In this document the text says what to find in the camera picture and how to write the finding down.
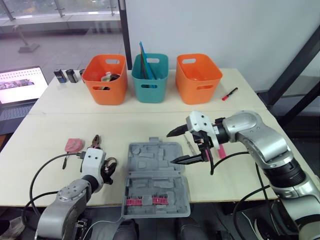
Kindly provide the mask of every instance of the screwdriver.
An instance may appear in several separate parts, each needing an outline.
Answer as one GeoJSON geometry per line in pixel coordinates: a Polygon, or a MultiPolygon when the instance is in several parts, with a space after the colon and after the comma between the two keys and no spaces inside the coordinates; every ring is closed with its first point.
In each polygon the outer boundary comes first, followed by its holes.
{"type": "Polygon", "coordinates": [[[193,155],[193,156],[197,155],[194,147],[191,145],[191,143],[189,142],[189,140],[188,140],[188,138],[186,137],[186,135],[183,134],[183,136],[184,136],[184,138],[185,138],[185,140],[186,140],[186,144],[188,145],[188,147],[189,147],[192,155],[193,155]]]}

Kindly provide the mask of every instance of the black battery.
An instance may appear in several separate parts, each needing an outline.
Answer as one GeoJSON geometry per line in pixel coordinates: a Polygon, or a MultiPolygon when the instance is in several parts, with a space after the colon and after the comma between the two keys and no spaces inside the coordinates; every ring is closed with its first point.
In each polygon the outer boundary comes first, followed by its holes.
{"type": "Polygon", "coordinates": [[[76,82],[78,82],[78,78],[77,78],[75,71],[73,69],[68,69],[65,71],[65,73],[68,76],[71,83],[75,84],[76,82]]]}
{"type": "Polygon", "coordinates": [[[82,74],[84,74],[84,71],[85,71],[84,69],[81,69],[79,73],[80,73],[80,76],[81,76],[82,82],[84,82],[84,83],[85,83],[84,79],[82,78],[82,74]]]}
{"type": "Polygon", "coordinates": [[[81,70],[80,70],[80,76],[82,76],[82,74],[84,73],[84,71],[85,71],[84,69],[81,69],[81,70]]]}
{"type": "Polygon", "coordinates": [[[58,79],[59,83],[64,84],[67,81],[67,78],[61,69],[57,69],[53,73],[58,79]]]}

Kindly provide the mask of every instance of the person's shoe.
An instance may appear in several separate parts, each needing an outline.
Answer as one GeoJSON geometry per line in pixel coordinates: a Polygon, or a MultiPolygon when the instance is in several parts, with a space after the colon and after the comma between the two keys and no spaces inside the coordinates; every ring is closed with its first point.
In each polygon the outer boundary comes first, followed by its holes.
{"type": "Polygon", "coordinates": [[[113,240],[138,240],[139,225],[133,219],[123,221],[116,230],[113,240]]]}
{"type": "Polygon", "coordinates": [[[177,218],[175,231],[178,240],[209,240],[199,224],[191,217],[177,218]]]}
{"type": "Polygon", "coordinates": [[[25,229],[21,216],[10,221],[1,221],[0,225],[0,240],[15,240],[25,229]]]}

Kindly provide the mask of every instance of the red marker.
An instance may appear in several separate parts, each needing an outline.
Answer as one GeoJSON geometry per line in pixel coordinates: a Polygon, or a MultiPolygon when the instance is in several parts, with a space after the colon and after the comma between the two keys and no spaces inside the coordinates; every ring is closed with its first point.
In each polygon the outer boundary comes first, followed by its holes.
{"type": "Polygon", "coordinates": [[[225,95],[222,100],[225,101],[230,95],[232,95],[234,92],[236,92],[238,90],[238,88],[236,87],[235,89],[233,89],[231,92],[229,92],[229,94],[225,95]]]}

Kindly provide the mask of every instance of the robotic arm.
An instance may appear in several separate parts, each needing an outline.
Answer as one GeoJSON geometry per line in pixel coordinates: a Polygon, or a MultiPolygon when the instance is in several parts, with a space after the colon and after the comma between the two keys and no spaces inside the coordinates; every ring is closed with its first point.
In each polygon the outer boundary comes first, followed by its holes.
{"type": "Polygon", "coordinates": [[[228,118],[216,119],[215,124],[211,124],[208,116],[193,111],[186,123],[172,130],[167,137],[189,131],[201,154],[182,156],[172,163],[188,165],[210,161],[210,173],[213,174],[210,148],[219,149],[219,144],[227,142],[243,143],[299,229],[299,239],[320,239],[320,192],[295,160],[285,139],[266,126],[257,113],[241,111],[228,118]]]}
{"type": "Polygon", "coordinates": [[[46,239],[70,240],[74,234],[78,217],[86,209],[92,193],[97,193],[103,184],[112,184],[110,178],[115,172],[117,160],[106,158],[106,153],[97,148],[88,148],[82,163],[82,176],[62,188],[55,201],[42,213],[35,240],[46,239]]]}

